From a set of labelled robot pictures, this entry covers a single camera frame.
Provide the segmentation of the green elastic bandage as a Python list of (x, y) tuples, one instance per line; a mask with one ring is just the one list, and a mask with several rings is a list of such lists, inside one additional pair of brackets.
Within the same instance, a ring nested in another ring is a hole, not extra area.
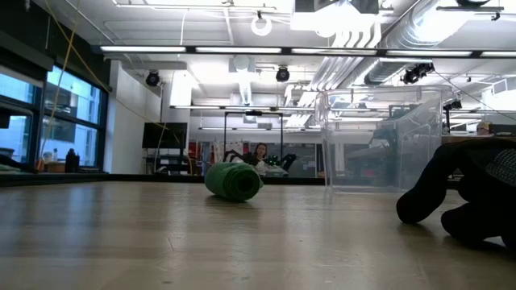
[(263, 187), (260, 175), (246, 163), (218, 163), (207, 171), (205, 186), (216, 197), (244, 202), (252, 199)]

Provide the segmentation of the clear plastic container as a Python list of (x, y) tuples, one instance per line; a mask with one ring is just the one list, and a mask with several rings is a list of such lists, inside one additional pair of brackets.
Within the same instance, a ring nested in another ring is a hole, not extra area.
[(412, 188), (442, 141), (446, 85), (321, 92), (326, 186), (333, 193), (403, 193)]

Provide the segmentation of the black grey work glove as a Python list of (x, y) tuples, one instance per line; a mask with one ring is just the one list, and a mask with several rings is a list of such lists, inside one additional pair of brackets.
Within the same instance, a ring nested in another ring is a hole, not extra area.
[(441, 145), (415, 186), (397, 201), (405, 224), (426, 219), (443, 203), (448, 177), (463, 174), (458, 193), (465, 203), (441, 215), (454, 239), (475, 245), (499, 237), (516, 251), (516, 142), (496, 137)]

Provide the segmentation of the black monitor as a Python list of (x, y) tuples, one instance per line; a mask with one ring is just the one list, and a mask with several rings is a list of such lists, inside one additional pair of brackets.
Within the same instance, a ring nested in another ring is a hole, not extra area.
[(186, 122), (146, 122), (143, 149), (182, 149), (186, 145)]

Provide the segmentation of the black overhead light bar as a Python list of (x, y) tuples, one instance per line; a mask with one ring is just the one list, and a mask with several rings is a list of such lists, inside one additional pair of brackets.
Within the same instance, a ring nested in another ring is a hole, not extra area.
[(443, 50), (385, 48), (296, 48), (296, 47), (230, 47), (230, 46), (150, 46), (98, 45), (97, 53), (122, 54), (213, 54), (213, 55), (274, 55), (274, 56), (350, 56), (380, 58), (440, 58), (440, 59), (516, 59), (515, 50)]

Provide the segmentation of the dark bottle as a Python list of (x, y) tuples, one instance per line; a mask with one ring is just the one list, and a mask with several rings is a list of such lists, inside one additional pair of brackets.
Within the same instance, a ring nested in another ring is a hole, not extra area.
[(76, 173), (80, 165), (80, 156), (70, 148), (65, 157), (64, 171), (66, 173)]

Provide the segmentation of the black background rig frame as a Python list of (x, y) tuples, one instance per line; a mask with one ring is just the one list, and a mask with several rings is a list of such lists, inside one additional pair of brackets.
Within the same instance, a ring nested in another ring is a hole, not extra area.
[(261, 111), (261, 110), (245, 110), (243, 112), (236, 112), (236, 111), (226, 111), (224, 113), (224, 127), (223, 127), (223, 150), (224, 150), (224, 157), (223, 157), (223, 161), (226, 161), (227, 160), (227, 157), (232, 154), (234, 157), (238, 157), (240, 158), (242, 161), (247, 161), (248, 158), (252, 155), (252, 153), (243, 153), (243, 154), (240, 154), (238, 153), (237, 151), (234, 151), (234, 150), (227, 150), (227, 117), (230, 115), (230, 114), (242, 114), (244, 117), (247, 117), (247, 116), (251, 116), (251, 117), (262, 117), (264, 115), (276, 115), (280, 118), (280, 125), (281, 125), (281, 129), (280, 129), (280, 132), (281, 132), (281, 142), (280, 142), (280, 155), (278, 157), (278, 162), (279, 164), (281, 164), (283, 162), (283, 157), (284, 157), (284, 149), (283, 149), (283, 141), (284, 141), (284, 138), (283, 138), (283, 134), (284, 134), (284, 127), (283, 127), (283, 113), (278, 113), (278, 112), (267, 112), (267, 111)]

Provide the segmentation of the silver ventilation duct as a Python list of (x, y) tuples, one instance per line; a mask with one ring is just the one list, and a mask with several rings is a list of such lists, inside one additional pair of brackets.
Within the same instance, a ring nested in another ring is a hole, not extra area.
[(382, 38), (379, 48), (435, 48), (453, 35), (462, 23), (455, 23), (437, 10), (439, 0), (420, 0)]

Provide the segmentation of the black window frame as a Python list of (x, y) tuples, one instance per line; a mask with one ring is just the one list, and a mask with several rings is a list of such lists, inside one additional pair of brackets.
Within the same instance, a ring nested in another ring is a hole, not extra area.
[(70, 148), (80, 168), (102, 169), (107, 91), (60, 66), (37, 80), (0, 65), (0, 154), (63, 172)]

